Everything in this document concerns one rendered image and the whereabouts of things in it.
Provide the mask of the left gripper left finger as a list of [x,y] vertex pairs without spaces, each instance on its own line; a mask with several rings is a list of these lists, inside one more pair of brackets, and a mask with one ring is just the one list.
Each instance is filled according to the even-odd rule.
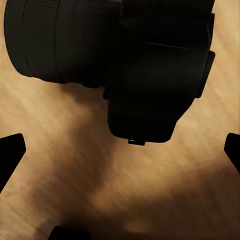
[[21,133],[0,138],[0,193],[26,153]]

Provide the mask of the digital camera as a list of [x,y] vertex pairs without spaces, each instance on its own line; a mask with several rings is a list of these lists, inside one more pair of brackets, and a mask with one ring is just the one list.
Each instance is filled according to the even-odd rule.
[[45,82],[104,87],[110,132],[171,140],[210,74],[215,0],[7,0],[15,69]]

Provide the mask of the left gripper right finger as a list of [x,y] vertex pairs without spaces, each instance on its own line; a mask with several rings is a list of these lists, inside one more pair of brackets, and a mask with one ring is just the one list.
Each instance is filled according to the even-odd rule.
[[229,133],[227,135],[224,151],[240,173],[240,135]]

